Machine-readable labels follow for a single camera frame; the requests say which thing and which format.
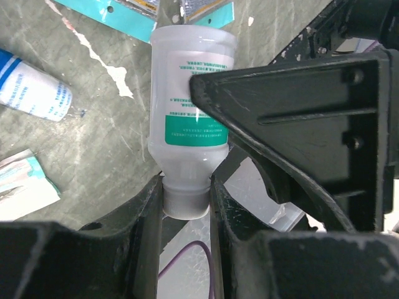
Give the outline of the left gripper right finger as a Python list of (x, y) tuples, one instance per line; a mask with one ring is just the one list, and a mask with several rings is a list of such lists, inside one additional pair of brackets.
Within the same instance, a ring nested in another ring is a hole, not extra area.
[(385, 234), (278, 232), (214, 179), (216, 298), (397, 298), (398, 239)]

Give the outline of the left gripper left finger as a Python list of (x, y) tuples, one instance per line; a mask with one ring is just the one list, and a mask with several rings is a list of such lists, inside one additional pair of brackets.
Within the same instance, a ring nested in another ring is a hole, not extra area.
[(79, 230), (56, 222), (1, 223), (2, 298), (155, 298), (161, 177)]

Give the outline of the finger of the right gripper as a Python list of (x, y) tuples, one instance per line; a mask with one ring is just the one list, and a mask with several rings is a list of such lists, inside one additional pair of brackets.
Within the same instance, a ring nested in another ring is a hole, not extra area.
[(189, 90), (254, 160), (273, 200), (328, 230), (383, 230), (396, 177), (394, 50), (194, 75)]

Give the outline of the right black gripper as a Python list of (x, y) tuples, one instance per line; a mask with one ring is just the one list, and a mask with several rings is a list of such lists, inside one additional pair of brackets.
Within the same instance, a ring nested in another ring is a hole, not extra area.
[(310, 57), (332, 55), (352, 38), (398, 50), (398, 1), (331, 1), (310, 25)]

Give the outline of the white bottle green label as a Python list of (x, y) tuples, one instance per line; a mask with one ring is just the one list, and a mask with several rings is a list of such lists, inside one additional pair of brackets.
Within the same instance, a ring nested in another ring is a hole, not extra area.
[(148, 150), (164, 174), (163, 211), (189, 221), (209, 208), (211, 175), (229, 153), (228, 129), (191, 101), (193, 75), (231, 70), (237, 39), (212, 27), (155, 29)]

